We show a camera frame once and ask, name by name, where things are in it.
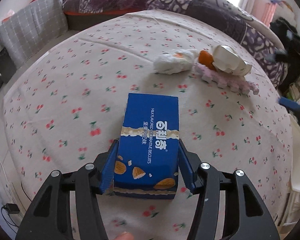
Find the pink foam strip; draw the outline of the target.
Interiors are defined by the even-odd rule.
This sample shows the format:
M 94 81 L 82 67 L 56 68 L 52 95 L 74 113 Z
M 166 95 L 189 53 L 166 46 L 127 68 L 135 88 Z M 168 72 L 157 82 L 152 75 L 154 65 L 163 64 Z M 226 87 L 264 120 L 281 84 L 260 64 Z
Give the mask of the pink foam strip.
M 251 81 L 247 81 L 243 77 L 234 76 L 224 72 L 216 72 L 207 68 L 206 65 L 194 63 L 193 70 L 200 76 L 200 78 L 207 83 L 216 83 L 218 88 L 225 89 L 229 87 L 232 92 L 240 92 L 248 95 L 250 91 L 254 95 L 259 94 L 258 86 Z

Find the cream printed paper bag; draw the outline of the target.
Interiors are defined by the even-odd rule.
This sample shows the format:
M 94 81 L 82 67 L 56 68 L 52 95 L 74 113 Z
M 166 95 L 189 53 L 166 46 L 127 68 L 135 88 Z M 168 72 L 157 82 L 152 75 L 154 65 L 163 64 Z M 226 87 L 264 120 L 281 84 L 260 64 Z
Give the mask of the cream printed paper bag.
M 250 73 L 252 65 L 244 61 L 230 46 L 218 45 L 214 48 L 213 66 L 225 73 L 245 76 Z

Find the orange peel piece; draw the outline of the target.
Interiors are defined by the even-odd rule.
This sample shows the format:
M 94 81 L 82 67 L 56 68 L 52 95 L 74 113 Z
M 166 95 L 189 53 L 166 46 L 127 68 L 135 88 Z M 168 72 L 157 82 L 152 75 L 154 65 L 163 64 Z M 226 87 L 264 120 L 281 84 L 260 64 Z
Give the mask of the orange peel piece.
M 205 65 L 210 70 L 216 71 L 216 68 L 212 64 L 214 62 L 213 56 L 209 52 L 201 50 L 198 56 L 198 62 Z

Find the blue biscuit box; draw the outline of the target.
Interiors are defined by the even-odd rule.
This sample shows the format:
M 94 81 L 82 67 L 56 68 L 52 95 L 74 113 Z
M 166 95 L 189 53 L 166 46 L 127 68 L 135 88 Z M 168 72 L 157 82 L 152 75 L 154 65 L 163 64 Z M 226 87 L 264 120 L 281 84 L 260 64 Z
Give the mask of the blue biscuit box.
M 114 168 L 114 193 L 173 199 L 178 188 L 178 145 L 178 98 L 130 93 Z

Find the white tissue wrapper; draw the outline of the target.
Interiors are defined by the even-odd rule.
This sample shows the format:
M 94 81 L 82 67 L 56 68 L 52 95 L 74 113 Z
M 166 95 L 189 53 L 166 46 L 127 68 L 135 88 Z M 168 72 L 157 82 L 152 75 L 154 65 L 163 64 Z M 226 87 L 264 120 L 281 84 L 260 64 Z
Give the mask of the white tissue wrapper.
M 192 69 L 199 53 L 194 49 L 177 49 L 159 55 L 153 62 L 156 73 L 172 75 Z

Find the white plastic trash bin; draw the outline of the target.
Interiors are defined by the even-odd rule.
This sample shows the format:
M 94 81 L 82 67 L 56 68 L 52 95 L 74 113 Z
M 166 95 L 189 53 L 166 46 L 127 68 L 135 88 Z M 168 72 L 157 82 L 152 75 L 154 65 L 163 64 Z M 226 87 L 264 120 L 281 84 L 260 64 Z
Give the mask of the white plastic trash bin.
M 292 170 L 290 182 L 292 191 L 300 193 L 300 126 L 289 114 L 292 128 Z

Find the black power adapter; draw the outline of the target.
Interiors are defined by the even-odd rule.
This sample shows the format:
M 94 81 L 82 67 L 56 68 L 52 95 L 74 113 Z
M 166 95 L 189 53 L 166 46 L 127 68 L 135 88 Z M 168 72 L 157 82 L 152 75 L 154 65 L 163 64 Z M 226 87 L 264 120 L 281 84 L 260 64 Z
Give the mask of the black power adapter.
M 7 211 L 8 214 L 17 215 L 20 213 L 19 207 L 14 203 L 7 203 L 3 206 L 3 208 Z

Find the pink white cabinet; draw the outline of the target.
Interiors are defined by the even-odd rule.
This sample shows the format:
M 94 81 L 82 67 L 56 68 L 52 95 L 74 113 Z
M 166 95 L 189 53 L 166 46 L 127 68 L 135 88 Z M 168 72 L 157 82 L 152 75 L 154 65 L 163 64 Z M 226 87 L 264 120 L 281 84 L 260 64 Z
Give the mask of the pink white cabinet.
M 252 13 L 268 27 L 271 22 L 275 22 L 279 18 L 283 18 L 290 25 L 296 27 L 294 11 L 286 1 L 256 0 Z

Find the cherry print table cloth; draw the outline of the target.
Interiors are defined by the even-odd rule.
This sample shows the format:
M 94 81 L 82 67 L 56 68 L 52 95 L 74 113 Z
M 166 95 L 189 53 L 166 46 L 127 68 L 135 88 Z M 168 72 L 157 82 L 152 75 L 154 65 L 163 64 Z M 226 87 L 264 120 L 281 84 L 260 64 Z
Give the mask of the cherry print table cloth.
M 258 94 L 209 84 L 191 70 L 154 70 L 161 55 L 217 46 L 251 64 L 245 79 Z M 121 197 L 115 189 L 99 196 L 108 236 L 128 231 L 136 239 L 185 239 L 198 198 L 171 165 L 149 170 L 157 155 L 170 152 L 159 128 L 171 132 L 169 120 L 178 119 L 186 148 L 218 170 L 243 170 L 278 220 L 292 162 L 290 119 L 278 97 L 266 72 L 228 35 L 189 16 L 150 10 L 98 24 L 52 48 L 11 87 L 3 110 L 9 150 L 29 197 L 53 170 L 78 170 L 127 131 L 136 154 L 117 156 L 116 176 L 153 179 L 151 191 L 178 189 L 172 200 Z

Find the grey checked cushion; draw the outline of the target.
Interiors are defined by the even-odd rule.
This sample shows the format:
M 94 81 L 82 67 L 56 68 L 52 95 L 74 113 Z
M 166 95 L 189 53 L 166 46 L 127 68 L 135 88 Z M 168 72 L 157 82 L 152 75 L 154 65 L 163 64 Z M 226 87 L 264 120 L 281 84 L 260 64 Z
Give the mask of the grey checked cushion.
M 68 31 L 63 0 L 35 0 L 0 26 L 0 44 L 17 68 Z

